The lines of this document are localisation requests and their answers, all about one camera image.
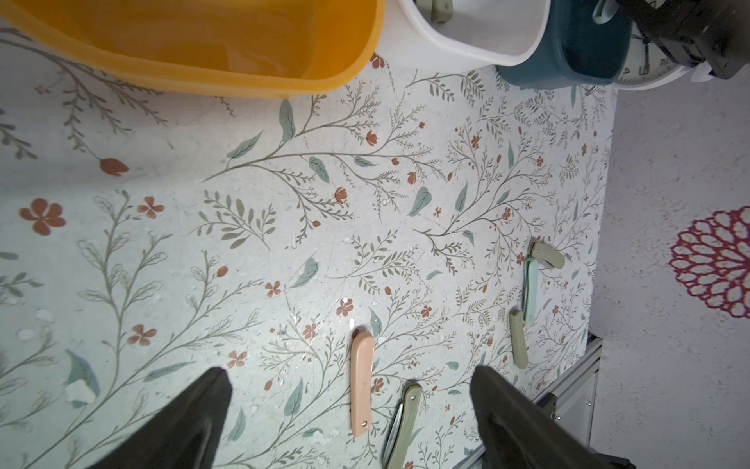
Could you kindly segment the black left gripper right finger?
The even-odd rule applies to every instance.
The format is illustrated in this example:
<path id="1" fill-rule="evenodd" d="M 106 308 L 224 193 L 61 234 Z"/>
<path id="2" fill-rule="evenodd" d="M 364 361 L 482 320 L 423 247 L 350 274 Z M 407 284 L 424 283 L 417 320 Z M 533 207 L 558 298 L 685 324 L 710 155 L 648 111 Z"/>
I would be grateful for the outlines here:
<path id="1" fill-rule="evenodd" d="M 484 445 L 484 468 L 633 468 L 630 460 L 595 453 L 491 367 L 477 367 L 470 395 Z"/>

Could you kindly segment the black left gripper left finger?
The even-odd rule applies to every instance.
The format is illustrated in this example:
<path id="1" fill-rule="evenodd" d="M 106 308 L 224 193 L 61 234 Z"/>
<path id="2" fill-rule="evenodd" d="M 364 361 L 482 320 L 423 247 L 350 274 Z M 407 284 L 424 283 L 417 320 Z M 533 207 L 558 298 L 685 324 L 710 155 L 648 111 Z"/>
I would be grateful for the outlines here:
<path id="1" fill-rule="evenodd" d="M 211 367 L 95 468 L 210 468 L 219 447 L 232 384 Z"/>

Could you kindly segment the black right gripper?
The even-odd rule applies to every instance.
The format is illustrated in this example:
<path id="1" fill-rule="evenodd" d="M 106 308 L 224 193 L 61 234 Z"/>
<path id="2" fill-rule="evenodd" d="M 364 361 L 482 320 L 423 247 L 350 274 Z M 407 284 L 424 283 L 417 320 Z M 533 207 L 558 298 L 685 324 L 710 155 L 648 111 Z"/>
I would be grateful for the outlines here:
<path id="1" fill-rule="evenodd" d="M 730 79 L 749 64 L 749 3 L 742 0 L 623 0 L 643 41 L 671 62 L 694 68 L 708 64 L 711 75 Z"/>

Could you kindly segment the olive green fruit knife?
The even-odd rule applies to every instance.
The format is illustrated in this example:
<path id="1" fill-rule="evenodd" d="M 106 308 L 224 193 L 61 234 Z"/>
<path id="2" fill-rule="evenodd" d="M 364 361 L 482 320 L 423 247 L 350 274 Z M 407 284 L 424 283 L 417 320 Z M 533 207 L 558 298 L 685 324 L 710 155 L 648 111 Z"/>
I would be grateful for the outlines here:
<path id="1" fill-rule="evenodd" d="M 434 0 L 430 10 L 430 21 L 433 25 L 445 25 L 453 17 L 452 0 Z"/>
<path id="2" fill-rule="evenodd" d="M 525 321 L 523 311 L 514 308 L 510 312 L 509 326 L 511 332 L 512 352 L 514 363 L 519 369 L 526 369 L 529 365 L 527 344 L 525 343 Z"/>
<path id="3" fill-rule="evenodd" d="M 566 264 L 564 254 L 544 242 L 533 242 L 530 256 L 551 269 L 562 269 Z"/>
<path id="4" fill-rule="evenodd" d="M 416 382 L 410 383 L 404 388 L 402 399 L 396 409 L 394 423 L 386 441 L 383 458 L 385 469 L 404 467 L 422 396 L 423 388 Z"/>

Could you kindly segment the dark teal storage box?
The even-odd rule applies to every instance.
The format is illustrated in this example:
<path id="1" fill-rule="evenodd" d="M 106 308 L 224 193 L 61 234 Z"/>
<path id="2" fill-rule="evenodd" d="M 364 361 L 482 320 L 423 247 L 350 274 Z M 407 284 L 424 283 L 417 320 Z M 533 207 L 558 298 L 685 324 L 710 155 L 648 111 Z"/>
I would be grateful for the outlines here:
<path id="1" fill-rule="evenodd" d="M 625 64 L 633 22 L 619 9 L 606 23 L 596 23 L 595 13 L 603 7 L 603 1 L 553 1 L 535 52 L 517 66 L 496 66 L 496 71 L 521 89 L 613 83 Z"/>

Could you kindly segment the mint green fruit knife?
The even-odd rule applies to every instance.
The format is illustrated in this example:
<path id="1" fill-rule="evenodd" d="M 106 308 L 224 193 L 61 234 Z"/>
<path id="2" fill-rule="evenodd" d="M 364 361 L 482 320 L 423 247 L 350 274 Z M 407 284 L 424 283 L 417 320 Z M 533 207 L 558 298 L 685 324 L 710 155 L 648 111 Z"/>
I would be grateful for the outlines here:
<path id="1" fill-rule="evenodd" d="M 599 0 L 592 12 L 592 21 L 595 25 L 605 25 L 614 18 L 618 10 L 616 0 Z"/>
<path id="2" fill-rule="evenodd" d="M 538 271 L 538 260 L 529 257 L 525 264 L 525 282 L 523 283 L 523 320 L 527 326 L 533 323 L 536 315 Z"/>

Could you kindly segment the pink fruit knife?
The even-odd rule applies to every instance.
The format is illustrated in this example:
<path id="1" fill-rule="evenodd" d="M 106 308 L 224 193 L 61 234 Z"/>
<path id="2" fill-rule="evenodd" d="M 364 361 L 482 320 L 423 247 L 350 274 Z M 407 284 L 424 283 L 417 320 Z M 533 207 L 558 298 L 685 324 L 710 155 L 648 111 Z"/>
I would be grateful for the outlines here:
<path id="1" fill-rule="evenodd" d="M 350 356 L 351 430 L 354 438 L 362 437 L 372 424 L 371 381 L 375 340 L 366 329 L 354 336 Z"/>

